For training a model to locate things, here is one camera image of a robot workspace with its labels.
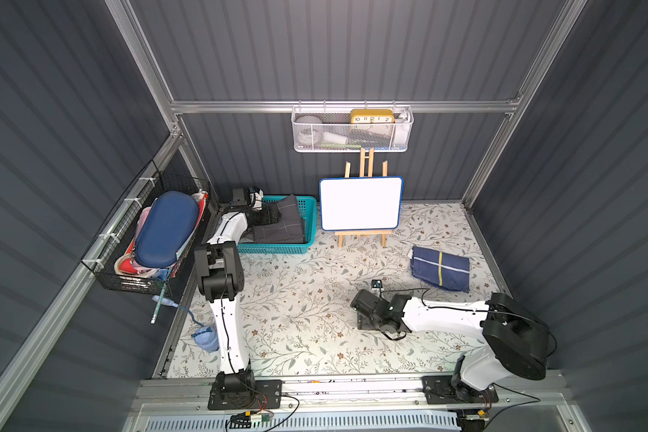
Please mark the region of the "dark checked pillowcase front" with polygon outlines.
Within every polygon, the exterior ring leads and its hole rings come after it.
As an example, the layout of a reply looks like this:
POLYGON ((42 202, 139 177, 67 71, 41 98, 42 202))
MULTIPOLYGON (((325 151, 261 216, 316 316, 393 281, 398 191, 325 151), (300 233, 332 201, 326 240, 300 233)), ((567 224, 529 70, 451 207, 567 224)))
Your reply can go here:
POLYGON ((305 242, 304 219, 299 211, 295 195, 286 196, 268 205, 268 210, 277 211, 279 220, 253 229, 257 244, 303 244, 305 242))

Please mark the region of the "navy yellow striped pillowcase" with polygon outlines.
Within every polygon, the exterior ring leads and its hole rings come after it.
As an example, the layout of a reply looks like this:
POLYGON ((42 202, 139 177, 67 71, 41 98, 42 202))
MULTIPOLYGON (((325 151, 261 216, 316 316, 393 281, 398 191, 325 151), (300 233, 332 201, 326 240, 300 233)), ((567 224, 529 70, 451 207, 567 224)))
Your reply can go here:
POLYGON ((410 252, 410 269, 413 277, 431 286, 450 292, 470 291, 471 263, 468 257, 414 246, 410 252))

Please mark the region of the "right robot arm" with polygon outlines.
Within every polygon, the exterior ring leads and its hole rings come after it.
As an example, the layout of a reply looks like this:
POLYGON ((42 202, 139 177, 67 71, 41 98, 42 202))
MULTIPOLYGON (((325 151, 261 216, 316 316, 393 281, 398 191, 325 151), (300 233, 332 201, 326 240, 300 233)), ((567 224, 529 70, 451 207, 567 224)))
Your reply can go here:
POLYGON ((495 383, 510 376, 545 379, 554 337, 543 320, 505 293, 483 302, 438 302, 406 294, 385 300, 361 290, 351 308, 365 326, 392 341, 437 331, 479 341, 480 347, 459 356, 444 385, 459 401, 494 401, 495 383))

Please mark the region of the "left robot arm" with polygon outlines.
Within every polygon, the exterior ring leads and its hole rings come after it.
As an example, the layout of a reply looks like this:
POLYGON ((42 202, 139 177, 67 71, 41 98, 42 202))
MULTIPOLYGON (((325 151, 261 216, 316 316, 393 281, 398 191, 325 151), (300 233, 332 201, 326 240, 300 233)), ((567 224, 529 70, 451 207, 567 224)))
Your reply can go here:
POLYGON ((247 346, 239 334, 239 294, 245 275, 238 244, 248 229, 269 219, 264 193, 252 186, 235 188, 228 208, 220 214, 215 232, 194 249, 195 272, 200 293, 214 316, 220 366, 215 384, 221 402, 257 398, 257 385, 247 346))

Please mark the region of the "teal plastic laundry basket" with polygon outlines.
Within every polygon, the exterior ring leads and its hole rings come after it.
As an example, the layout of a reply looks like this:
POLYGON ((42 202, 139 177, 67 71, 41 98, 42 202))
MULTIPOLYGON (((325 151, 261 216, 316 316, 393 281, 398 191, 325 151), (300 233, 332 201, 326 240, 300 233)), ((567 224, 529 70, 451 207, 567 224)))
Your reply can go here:
POLYGON ((295 244, 260 244, 260 243, 239 243, 238 250, 243 254, 279 254, 279 255, 302 255, 308 252, 315 241, 317 233, 317 222, 319 219, 318 202, 312 196, 297 195, 297 205, 300 216, 303 219, 304 243, 295 244))

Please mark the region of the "blue framed whiteboard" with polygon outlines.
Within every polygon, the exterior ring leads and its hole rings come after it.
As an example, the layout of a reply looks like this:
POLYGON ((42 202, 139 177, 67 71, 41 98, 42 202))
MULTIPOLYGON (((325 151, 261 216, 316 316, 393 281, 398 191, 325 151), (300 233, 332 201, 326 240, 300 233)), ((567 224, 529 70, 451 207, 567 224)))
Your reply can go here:
POLYGON ((395 230, 400 224, 400 176, 325 178, 319 187, 322 230, 395 230))

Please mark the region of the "white tape roll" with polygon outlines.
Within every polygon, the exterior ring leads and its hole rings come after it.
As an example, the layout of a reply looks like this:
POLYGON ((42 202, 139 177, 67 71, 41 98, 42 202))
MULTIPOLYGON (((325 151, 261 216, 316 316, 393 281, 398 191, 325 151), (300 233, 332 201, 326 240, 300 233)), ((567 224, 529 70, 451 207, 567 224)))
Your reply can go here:
POLYGON ((322 139, 324 123, 314 115, 304 115, 293 121, 295 143, 302 147, 316 147, 322 139))

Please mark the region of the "yellow alarm clock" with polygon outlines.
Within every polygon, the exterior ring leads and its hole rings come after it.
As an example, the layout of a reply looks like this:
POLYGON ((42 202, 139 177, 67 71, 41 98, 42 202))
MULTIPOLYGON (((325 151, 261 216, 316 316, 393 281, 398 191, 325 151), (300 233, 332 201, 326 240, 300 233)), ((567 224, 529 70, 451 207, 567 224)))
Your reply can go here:
POLYGON ((354 109, 350 113, 351 124, 393 124, 395 116, 391 109, 354 109))

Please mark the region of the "blue cloth bundle on floor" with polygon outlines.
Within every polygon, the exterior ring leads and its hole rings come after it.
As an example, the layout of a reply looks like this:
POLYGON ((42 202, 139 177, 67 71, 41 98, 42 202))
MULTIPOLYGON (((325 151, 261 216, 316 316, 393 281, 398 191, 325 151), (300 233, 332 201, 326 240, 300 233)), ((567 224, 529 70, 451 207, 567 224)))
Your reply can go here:
POLYGON ((212 353, 220 349, 219 337, 211 325, 203 326, 192 334, 192 339, 203 351, 212 353))

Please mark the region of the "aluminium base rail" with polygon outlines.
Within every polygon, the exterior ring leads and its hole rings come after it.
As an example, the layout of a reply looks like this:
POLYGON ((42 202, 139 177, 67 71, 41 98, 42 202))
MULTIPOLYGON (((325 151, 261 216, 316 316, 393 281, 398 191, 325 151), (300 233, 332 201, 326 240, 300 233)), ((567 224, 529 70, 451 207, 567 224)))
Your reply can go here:
MULTIPOLYGON (((408 374, 351 374, 351 375, 293 375, 284 376, 279 391, 280 407, 277 413, 297 409, 298 413, 326 410, 423 410, 430 395, 423 383, 425 373, 408 374)), ((444 399, 439 410, 489 408, 498 409, 519 405, 534 406, 573 405, 574 397, 563 375, 558 370, 547 372, 542 381, 507 377, 493 385, 497 401, 479 396, 475 403, 444 399)), ((212 390, 209 378, 154 379, 140 382, 128 414, 129 421, 144 416, 209 414, 208 403, 212 390)))

